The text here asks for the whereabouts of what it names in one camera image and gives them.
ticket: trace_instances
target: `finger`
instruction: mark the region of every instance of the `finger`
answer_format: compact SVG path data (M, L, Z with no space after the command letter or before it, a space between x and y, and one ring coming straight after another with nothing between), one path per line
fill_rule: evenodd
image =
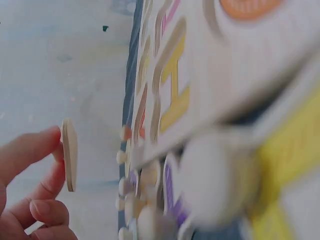
M57 148L52 152L52 155L57 162L64 161L64 145L62 142L59 142Z
M58 126L23 134L0 148L0 182L7 186L29 165L51 154L60 143Z
M30 212L32 200L55 199L65 183L64 162L54 162L50 173L39 183L36 189L26 198L15 204L9 211L20 222L23 229L30 227L36 222Z
M67 207L57 200L33 200L30 203L33 218L44 223L47 227L69 225Z
M67 226L52 226L35 230L30 235L33 240L78 240Z

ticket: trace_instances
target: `hand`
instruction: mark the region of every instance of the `hand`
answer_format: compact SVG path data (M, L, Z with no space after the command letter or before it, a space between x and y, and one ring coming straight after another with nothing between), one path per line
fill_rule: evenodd
M60 129L55 126L39 133L23 134L0 147L0 240L77 240L68 227L68 209L55 200L65 182L60 137ZM49 174L28 197L5 209L8 184L29 165L51 153L55 162ZM25 229L36 221L44 225L27 235Z

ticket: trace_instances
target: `orange circle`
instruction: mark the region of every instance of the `orange circle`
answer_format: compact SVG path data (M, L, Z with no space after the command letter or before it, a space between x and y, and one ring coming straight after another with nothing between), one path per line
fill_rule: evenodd
M224 11L234 19L256 20L270 13L283 0L220 0Z

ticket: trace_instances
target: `blue edge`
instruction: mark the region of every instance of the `blue edge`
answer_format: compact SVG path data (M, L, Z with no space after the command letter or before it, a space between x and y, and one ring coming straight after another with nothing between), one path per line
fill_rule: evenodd
M134 92L136 82L136 70L137 70L137 58L138 58L138 44L139 34L141 26L141 16L143 10L143 0L136 0L136 7L133 16L133 27L131 32L130 44L129 44L129 56L126 65L126 79L125 79L125 97L123 102L123 114L122 125L128 125L131 127L132 115L134 108ZM275 100L272 98L268 102L259 106L258 109L246 114L244 117L233 121L235 125L250 125L252 124L270 104ZM126 151L126 143L121 144L121 150ZM119 167L120 179L125 176L124 164ZM118 230L125 227L125 215L123 211L118 213ZM200 232L195 231L192 240L243 240L240 234L239 220L235 219L228 227L215 231L215 232Z

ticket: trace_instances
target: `paint stain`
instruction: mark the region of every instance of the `paint stain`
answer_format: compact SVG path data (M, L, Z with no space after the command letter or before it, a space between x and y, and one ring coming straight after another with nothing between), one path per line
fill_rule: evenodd
M104 26L102 26L102 31L106 32L108 28L109 28L109 26L104 25Z
M60 63L63 63L63 64L64 64L64 63L66 63L66 62L71 61L71 60L72 60L72 57L71 57L69 54L67 54L67 53L63 53L63 54L57 56L56 59L57 59Z

